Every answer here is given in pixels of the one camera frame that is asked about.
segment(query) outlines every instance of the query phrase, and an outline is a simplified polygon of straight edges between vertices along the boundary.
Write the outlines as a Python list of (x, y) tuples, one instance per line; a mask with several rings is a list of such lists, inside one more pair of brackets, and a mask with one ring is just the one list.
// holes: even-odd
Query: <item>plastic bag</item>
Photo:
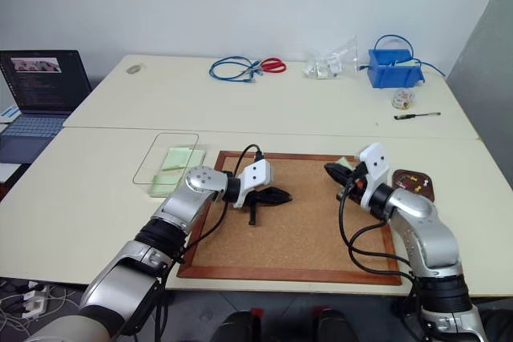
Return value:
[(358, 72), (356, 36), (325, 56), (310, 54), (303, 72), (311, 79), (333, 79)]

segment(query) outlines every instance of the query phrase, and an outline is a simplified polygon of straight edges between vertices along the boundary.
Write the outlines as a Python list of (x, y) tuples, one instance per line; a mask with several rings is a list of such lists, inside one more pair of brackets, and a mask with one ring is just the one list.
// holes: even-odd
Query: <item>laptop screen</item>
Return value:
[(0, 68), (22, 112), (72, 112), (91, 93), (76, 50), (0, 51)]

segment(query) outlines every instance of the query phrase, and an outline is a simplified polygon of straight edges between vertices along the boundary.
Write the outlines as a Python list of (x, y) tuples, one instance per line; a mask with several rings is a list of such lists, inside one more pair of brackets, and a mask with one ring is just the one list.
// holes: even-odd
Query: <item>floor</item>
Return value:
[[(81, 291), (69, 296), (79, 302)], [(57, 287), (53, 293), (61, 296), (63, 288)], [(281, 292), (174, 292), (169, 307), (168, 326), (163, 342), (208, 342), (222, 321), (235, 311), (261, 308), (262, 342), (302, 342), (309, 340), (312, 310), (328, 306), (346, 315), (361, 341), (409, 341), (412, 340), (399, 320), (392, 315), (391, 306), (395, 301), (390, 296), (350, 296)], [(49, 310), (55, 309), (61, 301), (55, 300)], [(483, 309), (513, 309), (513, 298), (486, 301), (479, 304)], [(76, 306), (66, 302), (61, 310), (41, 320), (33, 322), (29, 331), (36, 332), (46, 323), (59, 316), (73, 314)], [(153, 321), (149, 319), (138, 335), (138, 340), (153, 341)], [(24, 340), (25, 332), (5, 327), (0, 332), (1, 341), (18, 342)], [(134, 341), (133, 337), (123, 336), (123, 342)]]

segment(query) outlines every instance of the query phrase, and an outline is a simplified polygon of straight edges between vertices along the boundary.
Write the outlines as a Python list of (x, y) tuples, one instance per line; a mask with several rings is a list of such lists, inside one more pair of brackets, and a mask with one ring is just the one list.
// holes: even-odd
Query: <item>white table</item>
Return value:
[[(66, 127), (122, 127), (398, 138), (476, 139), (443, 78), (429, 67), (408, 113), (442, 116), (394, 120), (395, 89), (373, 89), (365, 71), (337, 80), (303, 76), (303, 63), (255, 83), (208, 75), (212, 58), (128, 55), (65, 122)], [(142, 70), (128, 74), (127, 68)]]
[[(0, 203), (0, 276), (88, 284), (158, 207), (132, 182), (162, 131), (65, 128)], [(356, 154), (384, 144), (392, 170), (434, 181), (442, 221), (455, 233), (475, 296), (513, 295), (513, 193), (484, 145), (473, 139), (200, 132), (213, 166), (219, 150), (258, 143), (263, 151)], [(404, 255), (394, 237), (396, 250)], [(341, 242), (341, 252), (345, 247)], [(169, 288), (290, 292), (405, 293), (407, 286), (178, 279)]]

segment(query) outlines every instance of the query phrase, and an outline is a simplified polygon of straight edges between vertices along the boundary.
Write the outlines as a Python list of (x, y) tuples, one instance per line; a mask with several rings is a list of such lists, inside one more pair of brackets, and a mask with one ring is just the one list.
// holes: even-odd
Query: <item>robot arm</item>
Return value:
[(79, 314), (51, 322), (26, 342), (104, 342), (137, 333), (165, 289), (170, 269), (181, 261), (185, 238), (206, 207), (221, 200), (240, 207), (251, 190), (271, 179), (270, 164), (261, 155), (237, 177), (209, 167), (192, 168), (87, 287)]
[(387, 220), (402, 238), (431, 336), (486, 342), (478, 309), (468, 295), (456, 238), (438, 218), (436, 207), (421, 195), (385, 184), (389, 165), (380, 143), (368, 146), (360, 160), (354, 171), (337, 163), (325, 168), (342, 185), (351, 184), (349, 197)]

